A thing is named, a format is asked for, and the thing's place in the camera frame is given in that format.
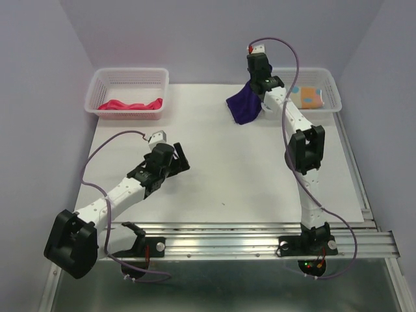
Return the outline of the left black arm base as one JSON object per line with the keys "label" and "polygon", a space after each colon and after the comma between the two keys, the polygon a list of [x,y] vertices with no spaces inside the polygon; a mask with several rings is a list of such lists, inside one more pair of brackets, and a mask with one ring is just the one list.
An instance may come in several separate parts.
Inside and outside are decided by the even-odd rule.
{"label": "left black arm base", "polygon": [[164,237],[137,238],[128,250],[114,253],[120,261],[125,260],[127,266],[120,265],[123,278],[133,283],[161,283],[169,280],[167,272],[150,270],[152,258],[163,258],[165,254]]}

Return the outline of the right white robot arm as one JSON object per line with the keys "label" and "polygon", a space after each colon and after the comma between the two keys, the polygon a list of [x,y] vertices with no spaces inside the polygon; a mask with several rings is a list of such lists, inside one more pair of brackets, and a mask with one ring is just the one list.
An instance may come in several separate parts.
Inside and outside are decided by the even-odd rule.
{"label": "right white robot arm", "polygon": [[281,116],[285,162],[295,176],[301,205],[301,236],[299,246],[307,254],[322,247],[328,225],[321,217],[319,168],[323,159],[325,130],[313,125],[289,97],[283,81],[272,75],[264,52],[247,55],[250,88],[263,104]]}

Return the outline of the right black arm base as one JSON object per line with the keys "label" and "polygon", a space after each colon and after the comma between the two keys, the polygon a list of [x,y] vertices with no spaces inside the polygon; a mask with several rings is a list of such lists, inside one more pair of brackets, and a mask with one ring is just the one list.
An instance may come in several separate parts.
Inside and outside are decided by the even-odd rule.
{"label": "right black arm base", "polygon": [[327,263],[326,258],[338,255],[333,236],[324,240],[309,240],[306,236],[281,236],[276,250],[278,257],[295,257],[300,271],[313,278],[323,277]]}

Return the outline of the purple towel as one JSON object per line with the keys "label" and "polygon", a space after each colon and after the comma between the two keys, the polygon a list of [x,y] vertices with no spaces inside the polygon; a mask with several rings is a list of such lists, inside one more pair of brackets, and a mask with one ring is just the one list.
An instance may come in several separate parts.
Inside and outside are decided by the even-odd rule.
{"label": "purple towel", "polygon": [[239,125],[254,121],[261,112],[262,100],[251,89],[250,81],[238,93],[227,98],[226,103],[235,123]]}

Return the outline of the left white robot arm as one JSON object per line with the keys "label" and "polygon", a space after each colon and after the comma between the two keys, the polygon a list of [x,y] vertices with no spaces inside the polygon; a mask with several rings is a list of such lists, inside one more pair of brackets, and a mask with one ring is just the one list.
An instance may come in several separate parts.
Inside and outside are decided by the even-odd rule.
{"label": "left white robot arm", "polygon": [[84,277],[96,261],[110,257],[122,266],[126,279],[140,282],[150,258],[164,257],[164,237],[147,238],[132,222],[112,221],[159,190],[165,179],[189,170],[180,143],[156,144],[144,161],[110,192],[82,209],[60,212],[51,228],[44,256],[75,279]]}

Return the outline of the light blue dotted towel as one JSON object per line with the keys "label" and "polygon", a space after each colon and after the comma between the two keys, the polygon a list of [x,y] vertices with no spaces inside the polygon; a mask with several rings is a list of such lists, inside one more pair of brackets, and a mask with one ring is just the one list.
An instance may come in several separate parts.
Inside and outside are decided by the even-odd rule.
{"label": "light blue dotted towel", "polygon": [[295,86],[290,94],[298,109],[320,109],[324,106],[322,90],[310,86]]}

